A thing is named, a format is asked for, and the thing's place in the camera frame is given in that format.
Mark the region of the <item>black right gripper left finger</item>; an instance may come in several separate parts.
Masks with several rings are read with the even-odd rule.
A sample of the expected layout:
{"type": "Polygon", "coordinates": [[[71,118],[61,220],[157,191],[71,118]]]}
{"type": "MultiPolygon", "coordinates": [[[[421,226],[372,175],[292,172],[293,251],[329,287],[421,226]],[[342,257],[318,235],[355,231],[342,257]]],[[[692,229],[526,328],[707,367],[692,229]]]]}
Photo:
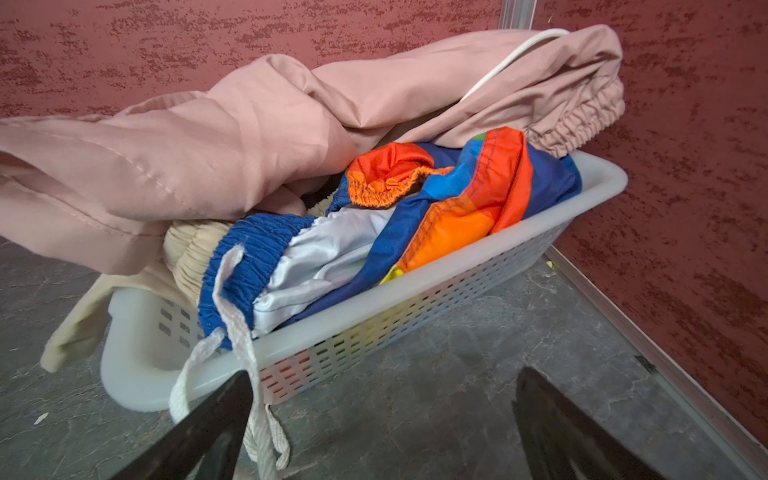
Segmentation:
{"type": "Polygon", "coordinates": [[[243,444],[253,392],[239,371],[116,479],[232,479],[243,444]]]}

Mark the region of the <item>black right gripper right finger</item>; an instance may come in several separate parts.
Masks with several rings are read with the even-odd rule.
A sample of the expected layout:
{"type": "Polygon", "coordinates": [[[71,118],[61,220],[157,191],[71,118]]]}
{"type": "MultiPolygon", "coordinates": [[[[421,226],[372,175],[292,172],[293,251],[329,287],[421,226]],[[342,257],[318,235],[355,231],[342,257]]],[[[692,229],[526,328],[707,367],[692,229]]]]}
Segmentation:
{"type": "Polygon", "coordinates": [[[538,370],[516,380],[513,413],[534,479],[660,479],[538,370]]]}

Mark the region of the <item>pink shorts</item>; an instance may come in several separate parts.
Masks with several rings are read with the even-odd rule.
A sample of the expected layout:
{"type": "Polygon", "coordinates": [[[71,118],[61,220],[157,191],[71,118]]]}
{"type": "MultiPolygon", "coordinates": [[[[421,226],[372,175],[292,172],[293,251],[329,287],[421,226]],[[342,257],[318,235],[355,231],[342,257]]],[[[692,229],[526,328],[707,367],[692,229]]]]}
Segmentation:
{"type": "Polygon", "coordinates": [[[305,194],[384,139],[456,148],[511,127],[561,156],[623,114],[622,59],[605,25],[480,31],[315,69],[267,55],[113,116],[5,119],[1,234],[132,275],[173,221],[300,215],[305,194]]]}

